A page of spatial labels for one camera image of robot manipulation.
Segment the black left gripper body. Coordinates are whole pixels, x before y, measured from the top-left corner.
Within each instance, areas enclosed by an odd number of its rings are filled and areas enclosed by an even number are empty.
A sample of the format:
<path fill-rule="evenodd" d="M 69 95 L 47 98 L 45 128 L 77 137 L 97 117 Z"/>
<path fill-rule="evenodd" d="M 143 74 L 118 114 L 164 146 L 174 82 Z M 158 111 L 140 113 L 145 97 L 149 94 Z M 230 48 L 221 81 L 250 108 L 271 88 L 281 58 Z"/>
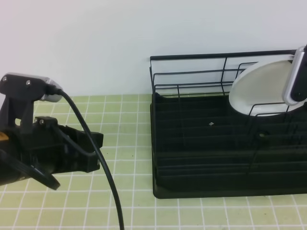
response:
<path fill-rule="evenodd" d="M 0 183 L 34 179 L 41 184 L 59 184 L 53 176 L 62 172 L 67 144 L 56 118 L 39 116 L 29 134 L 21 127 L 0 132 Z"/>

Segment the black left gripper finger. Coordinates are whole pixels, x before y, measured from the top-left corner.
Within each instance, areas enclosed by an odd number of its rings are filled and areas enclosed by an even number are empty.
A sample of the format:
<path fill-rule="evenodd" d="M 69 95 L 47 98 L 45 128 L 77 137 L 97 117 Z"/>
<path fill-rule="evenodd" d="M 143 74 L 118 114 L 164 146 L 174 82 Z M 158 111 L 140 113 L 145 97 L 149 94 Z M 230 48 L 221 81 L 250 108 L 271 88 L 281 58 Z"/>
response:
<path fill-rule="evenodd" d="M 62 166 L 63 173 L 90 173 L 98 169 L 100 169 L 100 164 L 98 157 L 94 152 L 87 154 L 72 152 L 64 157 L 64 164 Z"/>
<path fill-rule="evenodd" d="M 77 145 L 79 145 L 84 151 L 94 151 L 88 135 L 84 131 L 77 130 L 69 126 L 59 125 L 59 129 L 69 136 Z M 104 135 L 99 132 L 91 132 L 95 144 L 101 148 L 103 145 Z"/>

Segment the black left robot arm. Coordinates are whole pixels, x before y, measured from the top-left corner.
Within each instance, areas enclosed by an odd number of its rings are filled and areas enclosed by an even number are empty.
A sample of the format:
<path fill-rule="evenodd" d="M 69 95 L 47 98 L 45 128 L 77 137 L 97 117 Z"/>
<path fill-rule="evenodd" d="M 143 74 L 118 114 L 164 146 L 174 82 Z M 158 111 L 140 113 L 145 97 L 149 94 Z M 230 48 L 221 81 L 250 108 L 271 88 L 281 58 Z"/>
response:
<path fill-rule="evenodd" d="M 81 130 L 58 124 L 50 116 L 39 116 L 29 134 L 21 127 L 0 132 L 0 184 L 32 178 L 57 190 L 59 173 L 90 173 L 100 168 L 88 135 Z"/>

